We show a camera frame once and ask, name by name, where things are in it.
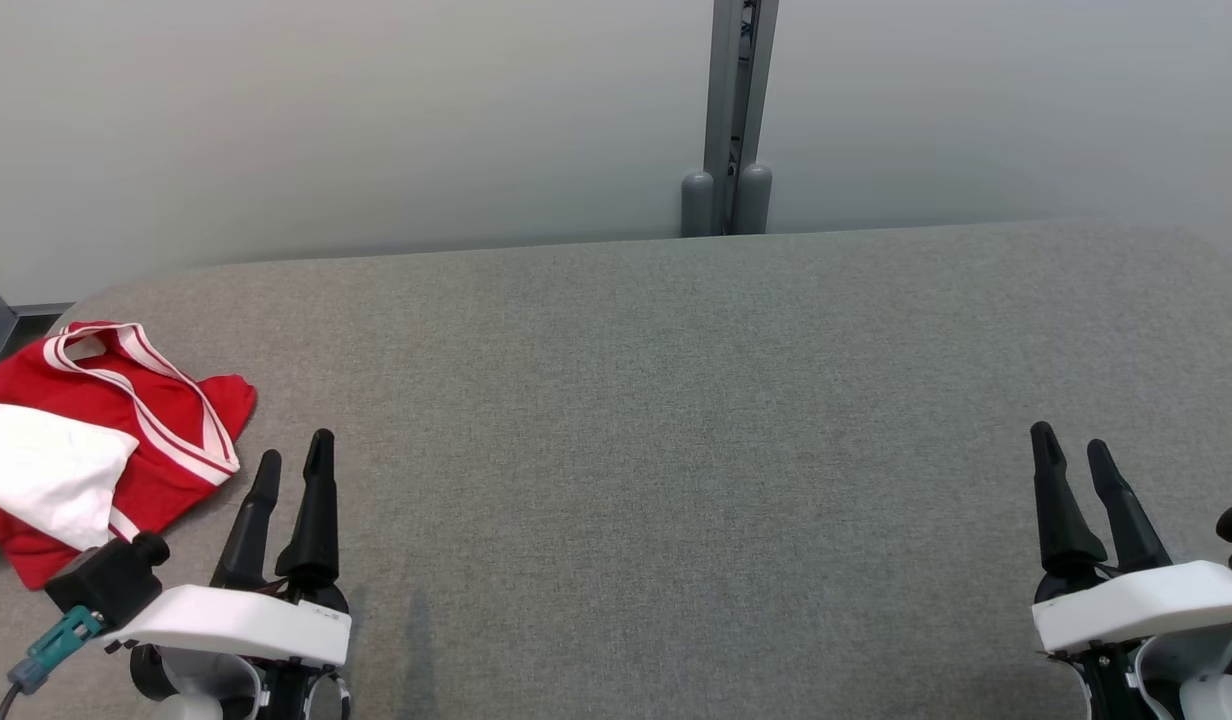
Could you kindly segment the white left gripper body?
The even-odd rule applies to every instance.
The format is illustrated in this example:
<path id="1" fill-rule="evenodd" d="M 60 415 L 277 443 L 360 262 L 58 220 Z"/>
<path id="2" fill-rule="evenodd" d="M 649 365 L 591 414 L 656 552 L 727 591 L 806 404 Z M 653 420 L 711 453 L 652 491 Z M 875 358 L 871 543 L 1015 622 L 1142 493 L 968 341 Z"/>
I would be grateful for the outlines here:
<path id="1" fill-rule="evenodd" d="M 246 660 L 301 661 L 309 667 L 342 667 L 352 619 L 347 612 L 205 584 L 164 591 L 136 619 L 101 637 L 103 644 L 156 646 Z"/>

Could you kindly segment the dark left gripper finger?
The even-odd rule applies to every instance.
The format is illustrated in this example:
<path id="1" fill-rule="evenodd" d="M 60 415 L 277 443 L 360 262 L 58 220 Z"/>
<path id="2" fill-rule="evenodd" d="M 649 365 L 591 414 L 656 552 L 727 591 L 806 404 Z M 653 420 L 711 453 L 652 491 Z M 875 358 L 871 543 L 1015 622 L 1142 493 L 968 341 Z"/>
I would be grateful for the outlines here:
<path id="1" fill-rule="evenodd" d="M 209 587 L 259 591 L 267 584 L 264 562 L 267 556 L 269 520 L 278 501 L 282 457 L 265 451 L 251 488 L 238 505 L 237 519 L 221 552 Z"/>
<path id="2" fill-rule="evenodd" d="M 320 428 L 310 438 L 302 468 L 304 491 L 291 541 L 278 554 L 276 575 L 291 588 L 318 592 L 340 578 L 338 485 L 334 480 L 334 434 Z"/>

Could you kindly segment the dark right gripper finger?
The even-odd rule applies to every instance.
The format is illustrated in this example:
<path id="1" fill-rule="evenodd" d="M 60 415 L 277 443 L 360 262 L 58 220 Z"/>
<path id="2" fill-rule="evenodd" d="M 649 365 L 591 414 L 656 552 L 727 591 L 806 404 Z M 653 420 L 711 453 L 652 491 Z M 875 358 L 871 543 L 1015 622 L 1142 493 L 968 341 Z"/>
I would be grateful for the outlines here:
<path id="1" fill-rule="evenodd" d="M 1085 452 L 1093 488 L 1106 510 L 1115 544 L 1117 573 L 1168 568 L 1173 565 L 1172 557 L 1165 552 L 1154 524 L 1149 522 L 1129 480 L 1117 468 L 1110 448 L 1101 439 L 1092 439 Z"/>
<path id="2" fill-rule="evenodd" d="M 1029 428 L 1035 462 L 1035 505 L 1042 570 L 1072 579 L 1108 560 L 1100 538 L 1092 533 L 1067 480 L 1067 457 L 1046 420 Z"/>

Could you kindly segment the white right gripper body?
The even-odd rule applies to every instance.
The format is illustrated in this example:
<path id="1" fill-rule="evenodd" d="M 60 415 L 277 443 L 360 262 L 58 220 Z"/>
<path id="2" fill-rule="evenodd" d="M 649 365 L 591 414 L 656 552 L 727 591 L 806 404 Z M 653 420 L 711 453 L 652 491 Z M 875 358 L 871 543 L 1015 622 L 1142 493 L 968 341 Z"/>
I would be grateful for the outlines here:
<path id="1" fill-rule="evenodd" d="M 1193 561 L 1136 571 L 1035 603 L 1032 621 L 1048 653 L 1232 624 L 1232 570 Z"/>

